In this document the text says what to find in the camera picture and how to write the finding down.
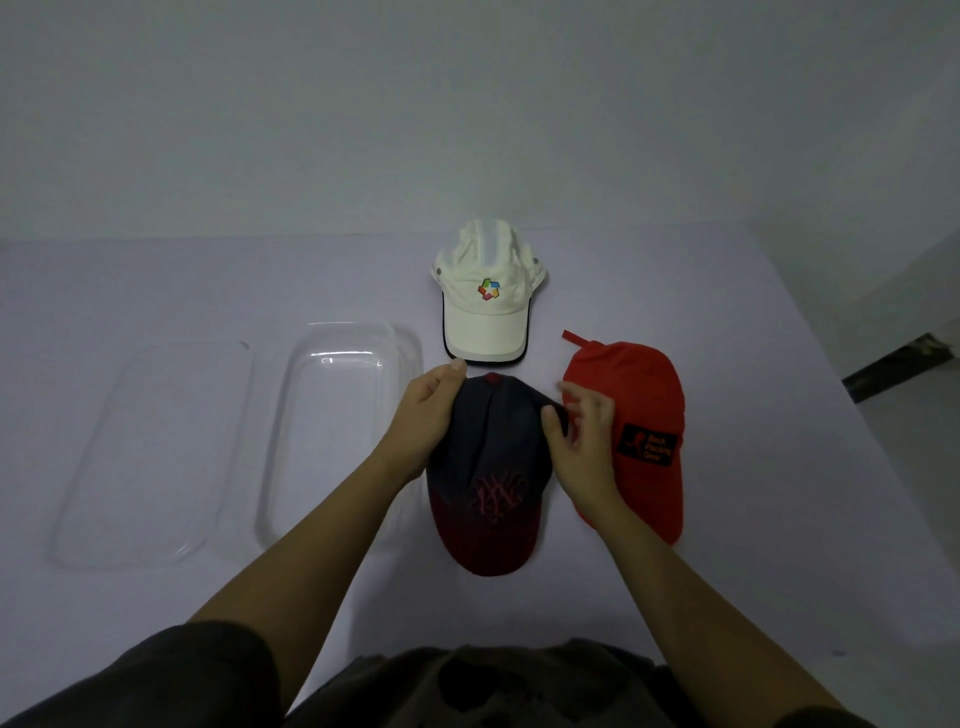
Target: navy cap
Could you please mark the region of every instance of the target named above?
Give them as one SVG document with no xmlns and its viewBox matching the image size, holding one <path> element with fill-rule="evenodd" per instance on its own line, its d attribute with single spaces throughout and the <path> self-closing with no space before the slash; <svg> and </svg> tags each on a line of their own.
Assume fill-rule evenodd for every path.
<svg viewBox="0 0 960 728">
<path fill-rule="evenodd" d="M 464 381 L 450 427 L 426 468 L 430 508 L 446 550 L 479 576 L 516 571 L 540 531 L 540 501 L 553 473 L 540 409 L 566 434 L 566 410 L 515 376 Z"/>
</svg>

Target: red embroidery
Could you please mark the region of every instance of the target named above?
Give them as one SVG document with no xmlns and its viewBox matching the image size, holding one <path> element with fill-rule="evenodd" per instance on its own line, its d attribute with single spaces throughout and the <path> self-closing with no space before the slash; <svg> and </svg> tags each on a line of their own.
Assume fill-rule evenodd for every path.
<svg viewBox="0 0 960 728">
<path fill-rule="evenodd" d="M 520 473 L 502 477 L 477 477 L 473 481 L 476 499 L 470 507 L 496 523 L 520 505 L 519 490 L 522 485 L 523 475 Z"/>
</svg>

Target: white table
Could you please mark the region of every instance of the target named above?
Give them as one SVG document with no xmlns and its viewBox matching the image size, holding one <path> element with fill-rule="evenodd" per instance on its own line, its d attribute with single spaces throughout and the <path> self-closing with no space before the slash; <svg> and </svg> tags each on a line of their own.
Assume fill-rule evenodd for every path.
<svg viewBox="0 0 960 728">
<path fill-rule="evenodd" d="M 960 636 L 960 586 L 749 235 L 734 225 L 528 231 L 549 281 L 511 374 L 545 392 L 569 328 L 666 352 L 686 393 L 683 556 L 799 659 Z M 210 547 L 161 570 L 58 570 L 43 545 L 125 359 L 170 337 L 255 351 L 266 431 L 317 321 L 393 320 L 446 361 L 428 267 L 449 235 L 86 242 L 0 249 L 0 719 L 187 618 L 237 571 Z M 258 444 L 242 444 L 254 467 Z M 369 557 L 308 686 L 356 654 L 594 638 L 657 655 L 596 535 L 547 491 L 538 550 L 482 579 L 429 516 Z"/>
</svg>

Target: dark shirt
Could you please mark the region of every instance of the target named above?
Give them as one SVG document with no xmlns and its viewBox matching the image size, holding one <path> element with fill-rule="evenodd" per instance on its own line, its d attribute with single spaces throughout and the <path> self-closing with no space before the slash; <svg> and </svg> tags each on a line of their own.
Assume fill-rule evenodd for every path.
<svg viewBox="0 0 960 728">
<path fill-rule="evenodd" d="M 102 672 L 12 718 L 5 727 L 281 725 L 706 724 L 668 667 L 587 640 L 545 649 L 424 647 L 392 658 L 358 658 L 284 716 L 267 645 L 245 627 L 198 622 L 153 635 Z M 869 726 L 843 711 L 811 707 L 784 717 L 775 728 Z"/>
</svg>

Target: left hand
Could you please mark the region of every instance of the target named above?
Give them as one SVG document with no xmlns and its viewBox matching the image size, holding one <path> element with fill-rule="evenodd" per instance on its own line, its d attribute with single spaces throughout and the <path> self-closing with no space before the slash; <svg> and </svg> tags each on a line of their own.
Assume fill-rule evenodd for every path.
<svg viewBox="0 0 960 728">
<path fill-rule="evenodd" d="M 455 359 L 431 369 L 407 385 L 387 433 L 371 457 L 406 485 L 426 467 L 433 448 L 446 435 L 453 400 L 467 377 L 467 362 Z"/>
</svg>

